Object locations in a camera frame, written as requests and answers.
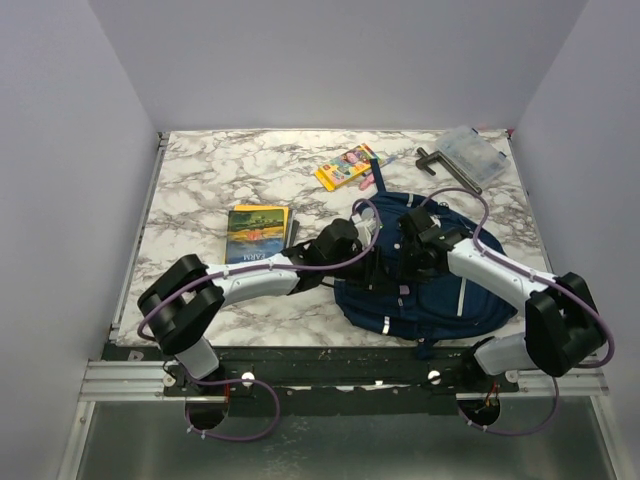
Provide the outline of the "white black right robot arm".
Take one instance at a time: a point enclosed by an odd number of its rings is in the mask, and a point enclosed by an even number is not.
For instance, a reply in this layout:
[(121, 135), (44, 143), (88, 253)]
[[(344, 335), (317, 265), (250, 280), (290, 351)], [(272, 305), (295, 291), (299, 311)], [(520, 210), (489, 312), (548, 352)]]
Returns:
[(399, 227), (402, 276), (458, 276), (497, 295), (524, 317), (522, 333), (492, 338), (473, 348), (473, 359), (459, 370), (467, 389), (483, 391), (496, 375), (513, 370), (540, 370), (561, 377), (607, 342), (581, 276), (531, 269), (485, 246), (477, 234), (445, 231), (424, 206), (402, 215)]

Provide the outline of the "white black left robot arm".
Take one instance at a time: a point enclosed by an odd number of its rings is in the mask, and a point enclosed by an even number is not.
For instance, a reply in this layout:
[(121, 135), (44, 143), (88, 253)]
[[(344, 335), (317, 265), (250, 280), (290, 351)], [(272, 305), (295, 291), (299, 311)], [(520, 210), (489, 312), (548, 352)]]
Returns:
[(379, 220), (354, 214), (332, 221), (313, 240), (257, 261), (208, 271), (197, 255), (186, 255), (139, 297), (140, 327), (149, 328), (146, 338), (182, 365), (197, 393), (212, 394), (221, 385), (222, 372), (205, 332), (221, 309), (306, 292), (327, 277), (364, 281), (377, 261), (380, 230)]

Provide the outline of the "navy blue student backpack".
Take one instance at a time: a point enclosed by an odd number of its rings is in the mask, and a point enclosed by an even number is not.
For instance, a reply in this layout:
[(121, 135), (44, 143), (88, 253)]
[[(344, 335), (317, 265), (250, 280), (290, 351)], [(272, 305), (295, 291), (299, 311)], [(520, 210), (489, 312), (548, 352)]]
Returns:
[(376, 241), (390, 277), (387, 292), (346, 280), (334, 283), (334, 298), (349, 322), (374, 333), (405, 340), (439, 341), (488, 335), (503, 327), (517, 309), (498, 295), (450, 273), (435, 272), (421, 280), (399, 276), (403, 235), (399, 219), (424, 204), (445, 232), (470, 235), (477, 224), (461, 213), (422, 195), (389, 192), (378, 169), (373, 174), (376, 206), (382, 228)]

